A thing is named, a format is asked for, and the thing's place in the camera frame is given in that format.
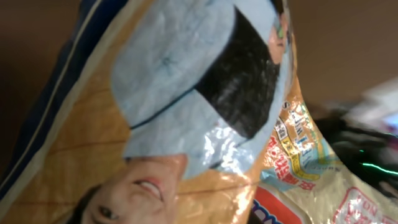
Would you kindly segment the yellow snack bag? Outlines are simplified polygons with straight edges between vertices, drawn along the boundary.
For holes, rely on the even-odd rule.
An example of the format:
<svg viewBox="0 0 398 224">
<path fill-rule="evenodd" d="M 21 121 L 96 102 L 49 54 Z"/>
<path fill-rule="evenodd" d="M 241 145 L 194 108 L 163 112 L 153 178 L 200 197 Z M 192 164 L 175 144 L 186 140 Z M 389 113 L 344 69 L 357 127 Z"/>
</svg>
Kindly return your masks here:
<svg viewBox="0 0 398 224">
<path fill-rule="evenodd" d="M 287 1 L 81 1 L 2 223 L 396 223 L 303 100 Z"/>
</svg>

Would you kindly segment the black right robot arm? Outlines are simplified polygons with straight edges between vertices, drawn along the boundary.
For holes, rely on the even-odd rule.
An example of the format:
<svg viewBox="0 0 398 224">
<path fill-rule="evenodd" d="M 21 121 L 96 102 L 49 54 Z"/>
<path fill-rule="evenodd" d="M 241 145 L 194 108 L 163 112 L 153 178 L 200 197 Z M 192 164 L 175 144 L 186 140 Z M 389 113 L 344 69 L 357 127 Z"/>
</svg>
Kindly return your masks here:
<svg viewBox="0 0 398 224">
<path fill-rule="evenodd" d="M 339 116 L 315 124 L 340 161 L 359 179 L 397 202 L 397 136 L 350 125 Z"/>
</svg>

